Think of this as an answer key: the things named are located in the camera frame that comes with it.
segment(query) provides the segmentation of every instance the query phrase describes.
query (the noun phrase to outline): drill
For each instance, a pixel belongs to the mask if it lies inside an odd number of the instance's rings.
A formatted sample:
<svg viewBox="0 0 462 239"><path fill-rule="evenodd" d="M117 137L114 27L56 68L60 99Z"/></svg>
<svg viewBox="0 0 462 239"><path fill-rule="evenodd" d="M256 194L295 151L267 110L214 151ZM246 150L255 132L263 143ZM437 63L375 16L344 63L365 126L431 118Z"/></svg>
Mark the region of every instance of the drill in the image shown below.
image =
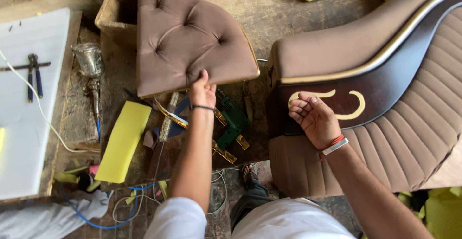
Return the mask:
<svg viewBox="0 0 462 239"><path fill-rule="evenodd" d="M225 134L217 140L218 147L225 150L251 123L239 107L222 90L217 89L217 97L221 100L221 114L228 121Z"/></svg>

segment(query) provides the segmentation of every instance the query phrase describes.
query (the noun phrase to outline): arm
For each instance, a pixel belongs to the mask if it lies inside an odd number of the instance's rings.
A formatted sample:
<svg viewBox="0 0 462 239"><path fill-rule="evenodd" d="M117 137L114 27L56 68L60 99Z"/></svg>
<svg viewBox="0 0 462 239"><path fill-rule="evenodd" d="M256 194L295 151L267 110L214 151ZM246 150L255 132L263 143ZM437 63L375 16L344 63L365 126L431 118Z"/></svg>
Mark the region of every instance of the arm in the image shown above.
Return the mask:
<svg viewBox="0 0 462 239"><path fill-rule="evenodd" d="M215 107L215 84L208 85L207 71L192 84L191 105ZM170 197L187 197L196 201L207 214L212 172L212 110L195 108L189 115L189 130L184 150L176 162L171 178Z"/></svg>
<svg viewBox="0 0 462 239"><path fill-rule="evenodd" d="M319 150L341 135L334 112L319 98L302 92L290 101L289 115ZM326 155L327 162L358 218L372 239L432 238L423 224L369 171L349 144Z"/></svg>

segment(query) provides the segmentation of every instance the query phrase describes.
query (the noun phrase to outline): upholstered sofa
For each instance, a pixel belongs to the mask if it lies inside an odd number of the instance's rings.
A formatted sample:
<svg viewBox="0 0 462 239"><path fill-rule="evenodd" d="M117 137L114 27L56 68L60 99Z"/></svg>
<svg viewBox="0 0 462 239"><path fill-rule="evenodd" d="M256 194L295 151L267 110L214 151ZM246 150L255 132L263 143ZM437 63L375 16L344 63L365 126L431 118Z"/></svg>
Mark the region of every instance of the upholstered sofa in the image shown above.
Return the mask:
<svg viewBox="0 0 462 239"><path fill-rule="evenodd" d="M389 0L344 26L274 43L267 100L274 183L290 197L340 195L288 101L316 93L392 191L417 190L462 130L462 0Z"/></svg>

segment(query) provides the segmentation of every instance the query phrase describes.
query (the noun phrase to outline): silver bangle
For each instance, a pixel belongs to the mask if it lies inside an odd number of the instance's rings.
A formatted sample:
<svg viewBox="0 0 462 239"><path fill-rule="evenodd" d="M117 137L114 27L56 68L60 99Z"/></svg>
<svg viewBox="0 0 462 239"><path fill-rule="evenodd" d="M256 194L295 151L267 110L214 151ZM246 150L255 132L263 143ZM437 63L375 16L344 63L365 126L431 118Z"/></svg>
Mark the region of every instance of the silver bangle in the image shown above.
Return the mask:
<svg viewBox="0 0 462 239"><path fill-rule="evenodd" d="M332 153L333 151L335 151L336 149L342 147L343 145L347 144L348 143L348 139L347 138L343 138L342 140L340 140L340 142L337 142L336 144L332 145L331 147L325 149L322 151L322 153L324 155L327 155L329 153Z"/></svg>

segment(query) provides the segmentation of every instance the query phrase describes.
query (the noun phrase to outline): red thread bracelet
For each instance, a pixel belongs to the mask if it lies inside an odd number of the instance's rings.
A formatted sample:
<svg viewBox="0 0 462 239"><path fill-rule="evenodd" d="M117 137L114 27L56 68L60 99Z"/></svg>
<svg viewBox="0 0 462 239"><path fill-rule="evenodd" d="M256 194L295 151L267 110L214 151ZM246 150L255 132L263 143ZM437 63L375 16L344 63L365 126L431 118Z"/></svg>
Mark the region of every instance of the red thread bracelet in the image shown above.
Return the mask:
<svg viewBox="0 0 462 239"><path fill-rule="evenodd" d="M322 150L319 152L319 161L321 161L321 160L324 159L324 154L322 153L323 150L326 150L326 149L328 149L329 147L331 147L332 145L334 145L334 144L340 142L341 140L343 140L343 138L344 138L343 135L338 136L338 137L335 138L331 143L329 143L329 145L328 145L326 148L322 149Z"/></svg>

